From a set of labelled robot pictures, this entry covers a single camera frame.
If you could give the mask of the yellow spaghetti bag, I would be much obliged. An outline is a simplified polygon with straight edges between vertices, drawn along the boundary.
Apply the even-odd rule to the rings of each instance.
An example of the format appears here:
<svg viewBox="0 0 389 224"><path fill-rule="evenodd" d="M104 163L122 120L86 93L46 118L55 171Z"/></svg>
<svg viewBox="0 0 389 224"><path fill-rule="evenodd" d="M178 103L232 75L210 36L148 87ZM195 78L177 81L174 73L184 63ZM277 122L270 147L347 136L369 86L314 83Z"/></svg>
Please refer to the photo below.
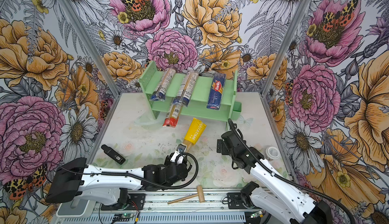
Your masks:
<svg viewBox="0 0 389 224"><path fill-rule="evenodd" d="M206 129L206 126L207 125L201 120L194 118L184 137L183 142L178 145L176 151L179 153L188 153L190 149L197 143L204 130Z"/></svg>

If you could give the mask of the blue Barilla spaghetti bag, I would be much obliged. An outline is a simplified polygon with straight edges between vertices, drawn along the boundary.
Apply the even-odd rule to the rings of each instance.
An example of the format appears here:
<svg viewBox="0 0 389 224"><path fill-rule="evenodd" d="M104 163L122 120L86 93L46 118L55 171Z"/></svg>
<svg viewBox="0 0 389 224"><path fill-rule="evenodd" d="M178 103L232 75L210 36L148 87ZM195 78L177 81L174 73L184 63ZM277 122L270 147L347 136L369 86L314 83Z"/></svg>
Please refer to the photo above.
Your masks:
<svg viewBox="0 0 389 224"><path fill-rule="evenodd" d="M226 74L223 73L214 74L211 87L210 87L208 102L206 106L208 109L213 109L213 110L220 109L225 81L226 81Z"/></svg>

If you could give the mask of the red-ended clear spaghetti bag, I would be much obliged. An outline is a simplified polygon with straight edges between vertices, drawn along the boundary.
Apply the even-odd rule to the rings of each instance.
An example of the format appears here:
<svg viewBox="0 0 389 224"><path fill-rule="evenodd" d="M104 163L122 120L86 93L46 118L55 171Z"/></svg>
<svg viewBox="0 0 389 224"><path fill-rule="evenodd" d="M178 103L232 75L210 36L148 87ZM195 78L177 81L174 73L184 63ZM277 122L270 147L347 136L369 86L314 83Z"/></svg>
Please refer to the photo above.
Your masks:
<svg viewBox="0 0 389 224"><path fill-rule="evenodd" d="M165 117L163 127L172 127L172 128L176 127L179 116L182 111L182 107L183 106L181 104L172 104L170 106L169 112Z"/></svg>

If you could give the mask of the clear spaghetti bag white label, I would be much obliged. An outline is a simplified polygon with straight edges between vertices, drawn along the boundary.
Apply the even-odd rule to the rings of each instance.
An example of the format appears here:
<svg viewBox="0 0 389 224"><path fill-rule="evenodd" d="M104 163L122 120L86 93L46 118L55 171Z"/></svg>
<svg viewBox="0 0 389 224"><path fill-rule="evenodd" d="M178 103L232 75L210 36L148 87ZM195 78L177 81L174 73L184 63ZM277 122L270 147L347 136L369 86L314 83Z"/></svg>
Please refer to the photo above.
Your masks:
<svg viewBox="0 0 389 224"><path fill-rule="evenodd" d="M181 105L187 107L196 85L197 79L199 77L199 72L188 72L177 92L176 97L173 99L173 105Z"/></svg>

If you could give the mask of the clear spaghetti bag dark end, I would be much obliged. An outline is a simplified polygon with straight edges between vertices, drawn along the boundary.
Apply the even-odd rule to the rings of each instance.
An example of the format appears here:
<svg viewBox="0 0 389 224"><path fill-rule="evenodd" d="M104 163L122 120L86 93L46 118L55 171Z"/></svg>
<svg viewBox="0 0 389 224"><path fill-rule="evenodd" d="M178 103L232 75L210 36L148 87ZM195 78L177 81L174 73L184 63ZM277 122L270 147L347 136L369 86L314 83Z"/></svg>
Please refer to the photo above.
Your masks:
<svg viewBox="0 0 389 224"><path fill-rule="evenodd" d="M151 101L164 101L166 99L167 89L176 72L177 69L175 67L169 67L164 71L164 74L161 77L159 84L157 85L151 96Z"/></svg>

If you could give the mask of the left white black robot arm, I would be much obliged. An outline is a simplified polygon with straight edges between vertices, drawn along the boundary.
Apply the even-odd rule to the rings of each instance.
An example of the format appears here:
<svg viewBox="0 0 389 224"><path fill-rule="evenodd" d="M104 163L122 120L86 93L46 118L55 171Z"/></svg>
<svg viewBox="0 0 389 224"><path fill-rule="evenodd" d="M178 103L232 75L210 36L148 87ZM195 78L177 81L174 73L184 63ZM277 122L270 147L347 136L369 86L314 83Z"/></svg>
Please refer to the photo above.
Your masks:
<svg viewBox="0 0 389 224"><path fill-rule="evenodd" d="M125 190L174 190L188 177L192 165L186 160L147 165L134 169L112 169L86 163L77 158L59 166L45 201L66 203L76 199L114 205L122 201Z"/></svg>

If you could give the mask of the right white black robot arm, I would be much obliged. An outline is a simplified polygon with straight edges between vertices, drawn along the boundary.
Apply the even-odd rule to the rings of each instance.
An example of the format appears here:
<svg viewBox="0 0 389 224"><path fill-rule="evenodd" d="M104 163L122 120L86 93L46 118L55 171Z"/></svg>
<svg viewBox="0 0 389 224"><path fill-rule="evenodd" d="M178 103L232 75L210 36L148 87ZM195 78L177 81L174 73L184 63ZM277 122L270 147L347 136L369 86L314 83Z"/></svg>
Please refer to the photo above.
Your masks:
<svg viewBox="0 0 389 224"><path fill-rule="evenodd" d="M217 141L217 152L229 155L233 167L245 170L260 181L268 191L251 181L240 191L243 206L247 209L261 208L284 224L332 224L330 206L316 201L309 194L287 183L254 147L233 131L224 133Z"/></svg>

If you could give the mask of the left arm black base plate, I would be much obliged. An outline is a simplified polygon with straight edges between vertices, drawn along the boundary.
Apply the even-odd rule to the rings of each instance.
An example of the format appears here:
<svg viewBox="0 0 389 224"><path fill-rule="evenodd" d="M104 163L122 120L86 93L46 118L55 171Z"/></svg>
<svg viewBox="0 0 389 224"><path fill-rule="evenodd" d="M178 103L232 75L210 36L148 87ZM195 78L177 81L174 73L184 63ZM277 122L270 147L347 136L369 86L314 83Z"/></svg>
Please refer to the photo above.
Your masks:
<svg viewBox="0 0 389 224"><path fill-rule="evenodd" d="M103 211L130 211L143 210L146 194L128 194L125 204L117 203L111 206L102 205Z"/></svg>

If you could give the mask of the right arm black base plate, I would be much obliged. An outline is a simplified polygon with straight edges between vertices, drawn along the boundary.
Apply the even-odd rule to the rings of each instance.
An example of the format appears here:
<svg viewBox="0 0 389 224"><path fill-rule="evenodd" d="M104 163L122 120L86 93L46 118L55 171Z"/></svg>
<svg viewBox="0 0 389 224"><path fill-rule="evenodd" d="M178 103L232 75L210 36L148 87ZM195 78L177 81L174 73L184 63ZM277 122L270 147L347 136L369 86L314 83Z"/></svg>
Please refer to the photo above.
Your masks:
<svg viewBox="0 0 389 224"><path fill-rule="evenodd" d="M227 205L229 209L259 209L251 200L241 193L227 193Z"/></svg>

